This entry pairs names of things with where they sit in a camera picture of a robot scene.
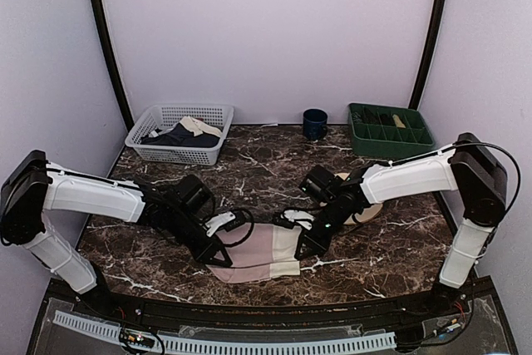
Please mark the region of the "pink and white underwear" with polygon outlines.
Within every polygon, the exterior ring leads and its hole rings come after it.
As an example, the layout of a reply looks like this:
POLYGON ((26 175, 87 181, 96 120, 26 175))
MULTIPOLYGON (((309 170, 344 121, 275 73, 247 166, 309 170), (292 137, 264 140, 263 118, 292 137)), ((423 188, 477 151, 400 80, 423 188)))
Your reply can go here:
POLYGON ((257 283, 283 276, 299 276, 300 262, 294 258, 302 228, 286 229, 273 224, 256 224, 250 237, 227 249, 232 260, 228 268, 208 265, 227 284, 257 283))

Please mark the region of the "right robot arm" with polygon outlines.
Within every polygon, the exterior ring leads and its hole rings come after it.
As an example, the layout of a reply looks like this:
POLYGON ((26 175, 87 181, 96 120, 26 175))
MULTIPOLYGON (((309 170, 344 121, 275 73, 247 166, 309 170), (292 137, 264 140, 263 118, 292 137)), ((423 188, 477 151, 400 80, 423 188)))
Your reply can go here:
POLYGON ((347 218, 373 205, 425 193, 454 193, 461 199, 462 220, 424 299, 424 309, 431 316, 444 315, 455 305, 476 261, 518 198, 516 193, 508 193, 508 173, 495 152, 513 164, 518 181, 515 192, 519 192, 522 173, 517 160, 506 149, 480 141, 469 132, 438 150, 403 160, 378 161, 345 178, 314 166, 300 188, 322 207, 299 234, 295 258, 325 254, 347 218))

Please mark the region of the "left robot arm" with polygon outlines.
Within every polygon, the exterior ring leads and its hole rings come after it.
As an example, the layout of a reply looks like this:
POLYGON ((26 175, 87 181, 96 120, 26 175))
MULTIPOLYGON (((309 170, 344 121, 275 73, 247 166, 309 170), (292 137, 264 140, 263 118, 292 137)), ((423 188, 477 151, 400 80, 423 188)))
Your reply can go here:
POLYGON ((117 311, 101 269, 75 250, 46 213, 66 211, 142 224, 172 235, 201 264, 229 267, 225 244, 200 216, 213 199, 195 175, 169 189, 69 170, 32 150, 1 185, 1 242, 19 245, 61 278, 99 318, 117 311))

